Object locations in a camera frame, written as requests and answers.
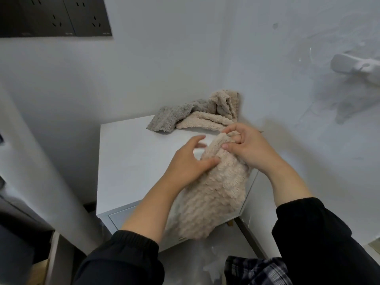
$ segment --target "finger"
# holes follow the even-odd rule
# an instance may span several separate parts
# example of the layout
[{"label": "finger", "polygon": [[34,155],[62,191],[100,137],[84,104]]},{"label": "finger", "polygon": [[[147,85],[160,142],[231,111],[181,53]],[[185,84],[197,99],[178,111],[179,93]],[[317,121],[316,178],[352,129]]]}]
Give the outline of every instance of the finger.
[{"label": "finger", "polygon": [[234,140],[236,144],[241,144],[241,143],[242,143],[242,142],[241,142],[241,140],[242,140],[241,137],[242,137],[242,136],[239,134],[239,135],[234,135],[234,136],[232,136],[231,139]]},{"label": "finger", "polygon": [[241,153],[242,153],[241,146],[242,145],[239,145],[236,143],[224,143],[221,147],[232,154],[241,156]]},{"label": "finger", "polygon": [[195,145],[195,148],[206,148],[207,147],[207,144],[205,143],[198,143],[197,145]]},{"label": "finger", "polygon": [[211,168],[214,168],[217,164],[220,163],[219,158],[209,158],[205,160],[198,161],[200,168],[202,169],[202,172],[205,172],[207,170],[210,170]]},{"label": "finger", "polygon": [[191,147],[192,149],[196,148],[196,145],[199,143],[199,141],[206,138],[206,135],[199,135],[191,137],[189,141],[185,144],[185,146]]},{"label": "finger", "polygon": [[234,124],[228,125],[226,128],[224,128],[222,133],[228,134],[232,131],[238,131],[241,134],[245,131],[246,128],[247,128],[247,125],[245,125],[245,124],[234,123]]}]

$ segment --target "person's left hand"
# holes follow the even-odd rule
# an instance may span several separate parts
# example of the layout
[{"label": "person's left hand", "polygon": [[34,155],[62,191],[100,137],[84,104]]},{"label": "person's left hand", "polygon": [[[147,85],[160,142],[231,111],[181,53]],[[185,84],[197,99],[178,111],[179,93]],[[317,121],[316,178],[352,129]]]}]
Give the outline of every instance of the person's left hand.
[{"label": "person's left hand", "polygon": [[174,186],[176,190],[181,191],[191,182],[197,180],[204,172],[215,167],[220,162],[219,158],[206,160],[197,160],[195,158],[193,153],[195,148],[207,147],[206,144],[199,143],[205,137],[205,135],[192,137],[174,154],[162,179],[169,182],[170,186]]}]

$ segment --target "pile of towels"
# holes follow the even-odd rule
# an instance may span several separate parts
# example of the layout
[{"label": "pile of towels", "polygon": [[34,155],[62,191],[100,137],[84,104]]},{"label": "pile of towels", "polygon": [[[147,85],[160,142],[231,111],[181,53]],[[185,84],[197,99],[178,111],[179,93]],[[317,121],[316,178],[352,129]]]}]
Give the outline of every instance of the pile of towels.
[{"label": "pile of towels", "polygon": [[[238,107],[238,92],[219,90],[208,100],[162,107],[147,129],[171,132],[175,128],[199,127],[222,131],[238,121]],[[231,136],[235,134],[238,133],[221,133],[205,149],[201,159],[218,157],[220,163],[184,190],[178,217],[168,222],[167,230],[175,229],[187,239],[206,238],[229,214],[241,208],[251,168],[221,148],[223,143],[234,142]]]}]

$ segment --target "person's right hand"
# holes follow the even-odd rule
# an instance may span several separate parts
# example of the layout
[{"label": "person's right hand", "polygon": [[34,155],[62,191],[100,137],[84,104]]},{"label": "person's right hand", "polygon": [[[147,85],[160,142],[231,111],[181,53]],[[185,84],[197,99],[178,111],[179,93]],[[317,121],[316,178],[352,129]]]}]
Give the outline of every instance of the person's right hand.
[{"label": "person's right hand", "polygon": [[227,126],[222,132],[230,133],[232,131],[240,133],[240,135],[232,137],[236,143],[225,143],[222,148],[240,156],[249,166],[268,175],[284,162],[259,130],[242,123],[234,123]]}]

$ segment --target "gray towel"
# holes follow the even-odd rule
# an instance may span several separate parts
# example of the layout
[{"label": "gray towel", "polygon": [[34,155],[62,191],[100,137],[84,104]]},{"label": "gray towel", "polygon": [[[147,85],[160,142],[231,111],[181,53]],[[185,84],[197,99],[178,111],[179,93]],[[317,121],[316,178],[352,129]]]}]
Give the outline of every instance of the gray towel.
[{"label": "gray towel", "polygon": [[150,131],[171,132],[175,129],[176,123],[185,119],[191,112],[207,112],[209,100],[199,99],[182,106],[164,106],[154,115],[148,127]]}]

